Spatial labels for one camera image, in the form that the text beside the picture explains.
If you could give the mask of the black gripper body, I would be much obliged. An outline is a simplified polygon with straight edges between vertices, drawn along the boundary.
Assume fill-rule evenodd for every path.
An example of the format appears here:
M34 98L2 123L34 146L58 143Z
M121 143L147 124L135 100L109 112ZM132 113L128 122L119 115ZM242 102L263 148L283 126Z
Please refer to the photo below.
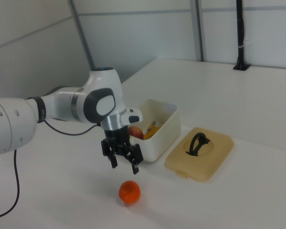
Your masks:
M128 126L124 126L116 130L105 130L104 144L106 145L106 153L113 150L115 153L129 153L130 135Z

